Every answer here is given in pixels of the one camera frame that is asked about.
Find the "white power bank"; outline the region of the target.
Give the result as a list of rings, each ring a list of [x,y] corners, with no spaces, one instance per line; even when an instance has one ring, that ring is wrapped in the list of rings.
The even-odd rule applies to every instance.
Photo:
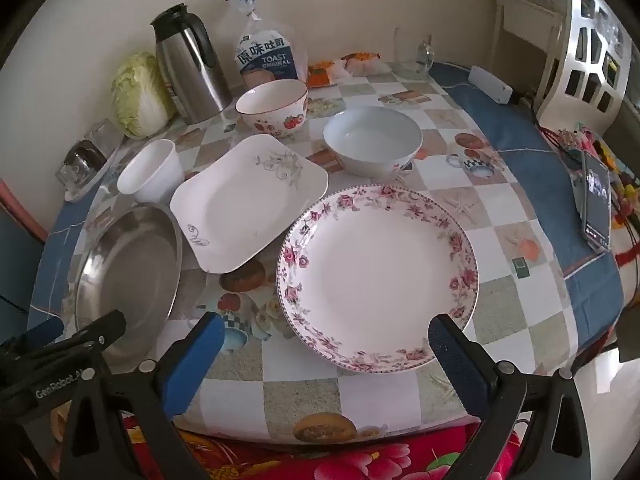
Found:
[[[511,101],[512,87],[480,66],[471,67],[468,81],[498,104],[506,105]]]

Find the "smartphone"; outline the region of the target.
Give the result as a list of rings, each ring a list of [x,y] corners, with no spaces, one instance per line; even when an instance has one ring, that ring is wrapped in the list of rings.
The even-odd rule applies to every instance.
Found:
[[[582,152],[582,234],[595,252],[608,252],[611,245],[611,179],[605,164]]]

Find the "white wooden cabinet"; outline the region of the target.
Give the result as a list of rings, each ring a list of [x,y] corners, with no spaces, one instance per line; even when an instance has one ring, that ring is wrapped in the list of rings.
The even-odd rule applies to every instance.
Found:
[[[507,32],[544,56],[544,62],[535,64],[540,68],[540,73],[530,82],[535,96],[544,96],[558,62],[567,11],[568,0],[496,0],[488,68],[494,70],[499,63],[500,37]]]

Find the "stainless steel round plate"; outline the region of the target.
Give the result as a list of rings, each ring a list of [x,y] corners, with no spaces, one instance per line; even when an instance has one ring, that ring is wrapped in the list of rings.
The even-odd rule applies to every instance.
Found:
[[[117,309],[125,333],[104,351],[116,370],[130,370],[152,349],[174,306],[182,234],[170,211],[139,204],[113,219],[82,260],[75,292],[78,330]]]

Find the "white square ceramic plate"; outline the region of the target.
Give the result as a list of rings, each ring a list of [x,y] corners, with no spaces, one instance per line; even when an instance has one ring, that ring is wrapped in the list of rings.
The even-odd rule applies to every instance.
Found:
[[[200,268],[224,274],[273,242],[328,187],[326,170],[255,134],[183,182],[170,210]]]

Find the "clear glass pitcher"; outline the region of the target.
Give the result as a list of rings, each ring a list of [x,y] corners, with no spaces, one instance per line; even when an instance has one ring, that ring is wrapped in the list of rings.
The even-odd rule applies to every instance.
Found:
[[[423,29],[396,27],[394,71],[407,79],[426,78],[434,63],[432,34]]]

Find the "large white ceramic bowl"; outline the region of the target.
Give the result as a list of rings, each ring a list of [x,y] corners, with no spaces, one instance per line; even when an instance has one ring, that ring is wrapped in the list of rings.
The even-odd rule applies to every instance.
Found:
[[[376,106],[343,110],[326,123],[322,134],[347,172],[376,180],[396,177],[423,143],[423,133],[414,120]]]

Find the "checkered patterned tablecloth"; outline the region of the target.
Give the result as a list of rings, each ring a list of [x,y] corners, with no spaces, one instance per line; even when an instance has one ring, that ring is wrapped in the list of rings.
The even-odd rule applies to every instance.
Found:
[[[158,358],[207,312],[224,348],[176,424],[273,444],[355,442],[465,422],[427,343],[452,317],[524,373],[586,342],[567,252],[592,249],[568,175],[537,129],[503,148],[462,73],[347,79],[310,92],[285,138],[234,108],[127,141],[39,263],[30,325],[122,310],[116,372]]]

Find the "toast bread bag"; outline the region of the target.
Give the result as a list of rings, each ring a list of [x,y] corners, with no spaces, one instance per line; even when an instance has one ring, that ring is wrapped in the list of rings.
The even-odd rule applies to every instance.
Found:
[[[307,81],[308,55],[292,27],[262,18],[256,12],[258,0],[224,1],[247,18],[234,56],[247,89],[274,80]]]

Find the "small white bowl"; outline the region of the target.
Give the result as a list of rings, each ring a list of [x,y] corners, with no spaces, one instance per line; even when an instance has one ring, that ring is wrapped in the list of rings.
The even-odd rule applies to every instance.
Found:
[[[135,202],[168,204],[183,184],[184,173],[176,144],[168,139],[151,142],[126,166],[117,180],[118,192]]]

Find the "orange snack packet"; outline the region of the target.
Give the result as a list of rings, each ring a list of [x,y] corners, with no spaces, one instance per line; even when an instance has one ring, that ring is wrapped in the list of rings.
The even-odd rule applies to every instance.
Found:
[[[308,67],[307,86],[309,89],[332,87],[349,77],[346,62],[341,58],[321,61]]]
[[[392,69],[377,53],[356,52],[342,57],[345,70],[353,77],[369,77],[389,74]]]

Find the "napa cabbage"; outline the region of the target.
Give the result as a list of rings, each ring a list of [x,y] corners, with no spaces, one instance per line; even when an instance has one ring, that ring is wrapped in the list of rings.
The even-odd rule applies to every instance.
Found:
[[[133,139],[154,136],[177,114],[157,59],[149,52],[133,54],[119,66],[111,101],[118,124]]]

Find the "white plastic chair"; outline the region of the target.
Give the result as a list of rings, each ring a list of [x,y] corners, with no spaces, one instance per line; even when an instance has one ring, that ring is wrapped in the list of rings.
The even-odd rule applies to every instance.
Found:
[[[605,133],[623,104],[631,51],[626,28],[605,0],[567,0],[559,67],[538,122],[551,130],[584,126]]]

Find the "strawberry pattern ceramic bowl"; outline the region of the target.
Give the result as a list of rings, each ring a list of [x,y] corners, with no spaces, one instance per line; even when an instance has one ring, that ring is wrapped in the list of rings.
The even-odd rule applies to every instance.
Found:
[[[254,132],[285,138],[303,127],[307,101],[303,81],[280,79],[247,90],[236,101],[235,110]]]

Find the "floral round ceramic plate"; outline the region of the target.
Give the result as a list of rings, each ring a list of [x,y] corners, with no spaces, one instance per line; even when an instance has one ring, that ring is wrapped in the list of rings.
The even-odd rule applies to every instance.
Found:
[[[468,325],[480,271],[469,237],[439,203],[399,186],[356,185],[291,226],[277,291],[286,322],[318,356],[355,373],[399,373],[434,358],[434,316]]]

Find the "stainless steel thermos jug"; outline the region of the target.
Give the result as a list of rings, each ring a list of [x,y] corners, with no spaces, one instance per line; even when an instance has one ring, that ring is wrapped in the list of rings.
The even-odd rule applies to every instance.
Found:
[[[151,26],[160,74],[183,120],[199,124],[222,113],[232,94],[202,20],[179,3]]]

